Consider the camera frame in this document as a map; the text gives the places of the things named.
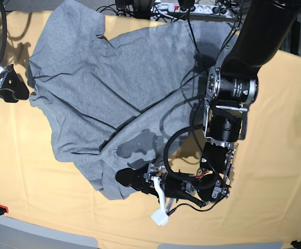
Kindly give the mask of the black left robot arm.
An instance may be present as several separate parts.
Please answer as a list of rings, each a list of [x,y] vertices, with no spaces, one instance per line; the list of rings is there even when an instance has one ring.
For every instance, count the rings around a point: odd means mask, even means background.
[[[241,31],[230,31],[209,70],[200,103],[203,122],[180,129],[169,138],[163,166],[122,169],[116,173],[116,181],[156,196],[168,215],[173,209],[165,206],[166,198],[182,200],[199,212],[209,211],[228,198],[237,143],[246,137],[248,113],[258,95],[258,71],[279,50],[300,9],[301,1],[253,1],[246,18],[237,20]],[[196,130],[202,130],[206,140],[198,172],[173,171],[168,161],[172,143]]]

